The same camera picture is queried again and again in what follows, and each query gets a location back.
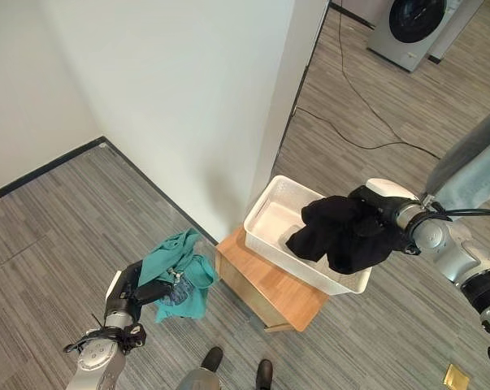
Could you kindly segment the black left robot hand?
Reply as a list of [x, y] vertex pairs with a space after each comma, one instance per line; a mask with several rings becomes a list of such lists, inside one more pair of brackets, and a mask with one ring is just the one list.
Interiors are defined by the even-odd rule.
[[173, 283], [152, 277], [139, 286], [143, 261], [127, 266], [115, 277], [115, 282], [106, 296], [104, 318], [114, 313], [128, 314], [133, 322], [141, 317], [141, 307], [157, 301], [172, 292]]

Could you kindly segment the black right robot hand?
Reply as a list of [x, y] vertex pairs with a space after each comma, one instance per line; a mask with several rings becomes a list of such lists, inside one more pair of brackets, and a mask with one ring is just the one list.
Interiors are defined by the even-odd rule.
[[407, 206], [419, 205], [419, 199], [408, 189], [386, 179], [371, 178], [354, 189], [350, 198], [359, 199], [375, 208], [384, 222], [395, 223], [400, 211]]

